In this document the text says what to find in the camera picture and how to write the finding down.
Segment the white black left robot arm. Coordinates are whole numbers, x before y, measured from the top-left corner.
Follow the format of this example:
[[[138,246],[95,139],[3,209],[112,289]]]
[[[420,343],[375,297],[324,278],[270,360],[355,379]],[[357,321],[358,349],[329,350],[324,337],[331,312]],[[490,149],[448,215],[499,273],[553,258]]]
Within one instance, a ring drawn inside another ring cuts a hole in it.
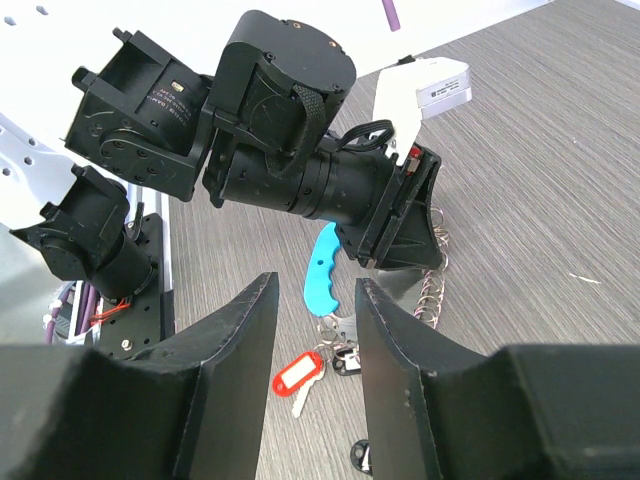
[[[401,146],[401,124],[388,117],[331,133],[356,68],[328,35],[248,11],[212,76],[141,32],[117,37],[101,72],[73,75],[83,98],[68,156],[1,130],[1,221],[56,277],[84,280],[109,300],[150,284],[151,258],[125,229],[126,184],[186,202],[202,183],[216,207],[331,222],[364,267],[439,267],[429,207],[440,159]]]

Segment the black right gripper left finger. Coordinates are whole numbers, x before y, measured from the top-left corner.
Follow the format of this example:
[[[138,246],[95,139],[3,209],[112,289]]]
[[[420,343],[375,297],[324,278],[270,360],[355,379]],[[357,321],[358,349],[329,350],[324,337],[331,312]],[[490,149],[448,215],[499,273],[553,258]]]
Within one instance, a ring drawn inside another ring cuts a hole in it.
[[[127,360],[93,348],[1,349],[5,479],[251,479],[279,278]]]

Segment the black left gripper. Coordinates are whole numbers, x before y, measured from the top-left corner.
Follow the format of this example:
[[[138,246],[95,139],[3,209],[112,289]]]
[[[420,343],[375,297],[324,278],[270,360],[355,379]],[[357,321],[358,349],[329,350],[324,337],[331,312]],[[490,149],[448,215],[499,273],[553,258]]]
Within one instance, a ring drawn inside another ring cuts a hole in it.
[[[358,246],[364,268],[432,270],[443,261],[431,218],[431,198],[441,158],[412,147],[406,163],[395,167]]]

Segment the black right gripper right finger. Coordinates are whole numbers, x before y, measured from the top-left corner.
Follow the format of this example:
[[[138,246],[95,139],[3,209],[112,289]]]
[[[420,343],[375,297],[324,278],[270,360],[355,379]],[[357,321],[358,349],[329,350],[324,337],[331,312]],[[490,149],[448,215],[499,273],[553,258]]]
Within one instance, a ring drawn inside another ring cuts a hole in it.
[[[635,479],[639,349],[508,345],[484,356],[355,288],[377,479]]]

